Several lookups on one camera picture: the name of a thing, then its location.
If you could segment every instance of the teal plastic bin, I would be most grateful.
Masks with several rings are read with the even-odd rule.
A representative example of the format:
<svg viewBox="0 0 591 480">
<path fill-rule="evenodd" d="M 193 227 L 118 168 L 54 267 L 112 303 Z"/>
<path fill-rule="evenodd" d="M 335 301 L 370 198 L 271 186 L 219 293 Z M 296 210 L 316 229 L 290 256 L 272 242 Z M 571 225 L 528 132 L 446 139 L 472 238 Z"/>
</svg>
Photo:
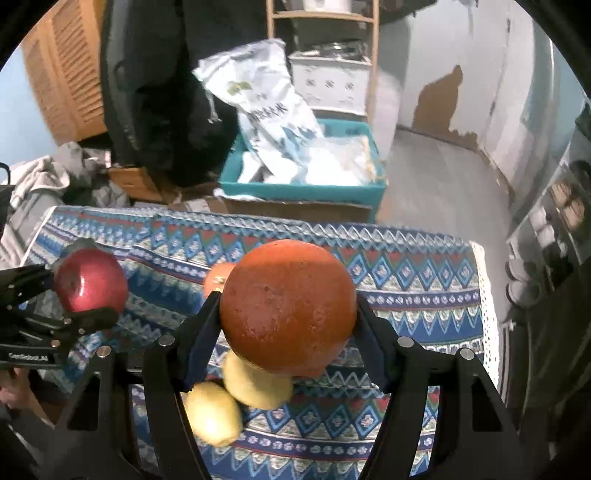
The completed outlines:
<svg viewBox="0 0 591 480">
<path fill-rule="evenodd" d="M 364 122 L 350 120 L 323 119 L 318 122 L 323 126 L 325 137 L 352 137 L 367 135 L 369 149 L 378 178 L 385 179 L 384 168 L 379 162 L 378 149 L 369 125 Z M 238 134 L 236 141 L 220 175 L 219 183 L 228 195 L 253 195 L 265 200 L 285 200 L 295 202 L 335 202 L 369 205 L 371 214 L 368 221 L 373 222 L 378 212 L 379 204 L 386 190 L 385 180 L 378 180 L 370 185 L 361 187 L 320 186 L 305 184 L 277 185 L 268 183 L 238 183 L 242 172 L 242 154 L 246 151 L 246 144 L 242 134 Z"/>
</svg>

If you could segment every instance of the orange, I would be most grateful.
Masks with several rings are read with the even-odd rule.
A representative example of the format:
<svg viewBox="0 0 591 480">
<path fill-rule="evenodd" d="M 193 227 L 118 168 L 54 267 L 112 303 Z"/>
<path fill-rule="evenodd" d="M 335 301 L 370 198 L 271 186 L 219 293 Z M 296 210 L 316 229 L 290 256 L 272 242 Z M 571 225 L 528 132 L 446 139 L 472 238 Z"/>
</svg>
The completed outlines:
<svg viewBox="0 0 591 480">
<path fill-rule="evenodd" d="M 316 245 L 279 240 L 242 257 L 220 322 L 237 355 L 267 372 L 315 376 L 353 331 L 356 294 L 344 265 Z"/>
</svg>

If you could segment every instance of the white plastic bag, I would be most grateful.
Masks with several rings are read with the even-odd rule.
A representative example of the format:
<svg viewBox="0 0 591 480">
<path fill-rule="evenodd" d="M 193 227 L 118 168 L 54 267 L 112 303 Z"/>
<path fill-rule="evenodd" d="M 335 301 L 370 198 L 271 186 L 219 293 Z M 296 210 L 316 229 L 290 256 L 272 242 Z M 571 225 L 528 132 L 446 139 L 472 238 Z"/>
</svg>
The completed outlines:
<svg viewBox="0 0 591 480">
<path fill-rule="evenodd" d="M 310 107 L 291 84 L 285 43 L 262 40 L 199 61 L 206 91 L 238 109 L 247 147 L 275 177 L 291 183 L 308 163 L 307 143 L 322 137 Z"/>
</svg>

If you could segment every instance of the patterned tablecloth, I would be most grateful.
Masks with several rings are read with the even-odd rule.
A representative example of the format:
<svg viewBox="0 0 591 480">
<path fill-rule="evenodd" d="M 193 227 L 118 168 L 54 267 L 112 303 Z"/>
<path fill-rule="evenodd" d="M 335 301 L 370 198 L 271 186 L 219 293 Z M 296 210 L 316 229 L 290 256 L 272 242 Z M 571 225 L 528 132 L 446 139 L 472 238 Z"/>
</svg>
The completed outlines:
<svg viewBox="0 0 591 480">
<path fill-rule="evenodd" d="M 141 348 L 197 312 L 203 303 L 202 283 L 213 264 L 238 261 L 258 245 L 282 238 L 326 248 L 399 335 L 447 353 L 467 346 L 498 382 L 496 320 L 487 306 L 492 303 L 484 254 L 476 244 L 375 225 L 60 206 L 48 212 L 25 262 L 51 263 L 80 237 L 93 238 L 117 257 L 128 277 L 129 299 L 115 328 L 82 337 L 67 368 L 52 372 L 65 390 L 71 391 L 98 346 Z M 40 296 L 35 310 L 61 315 L 53 292 Z M 227 350 L 222 335 L 209 362 L 211 377 L 220 377 Z M 155 465 L 143 389 L 135 386 L 132 393 L 140 450 L 146 465 Z M 413 474 L 428 465 L 438 399 L 434 385 Z M 214 478 L 357 478 L 388 400 L 371 385 L 350 341 L 319 379 L 296 383 L 289 403 L 274 411 L 244 409 L 245 430 L 232 446 L 213 448 L 200 440 L 198 445 Z"/>
</svg>

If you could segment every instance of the blue wall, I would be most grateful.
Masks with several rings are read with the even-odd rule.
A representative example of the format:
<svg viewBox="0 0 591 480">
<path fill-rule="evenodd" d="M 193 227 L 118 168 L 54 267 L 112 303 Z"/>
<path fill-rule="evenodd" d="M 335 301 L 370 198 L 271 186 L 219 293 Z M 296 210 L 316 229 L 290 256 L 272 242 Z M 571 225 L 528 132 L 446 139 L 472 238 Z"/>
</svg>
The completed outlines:
<svg viewBox="0 0 591 480">
<path fill-rule="evenodd" d="M 0 161 L 13 165 L 51 154 L 55 149 L 18 47 L 0 71 Z M 4 178 L 0 170 L 0 180 Z"/>
</svg>

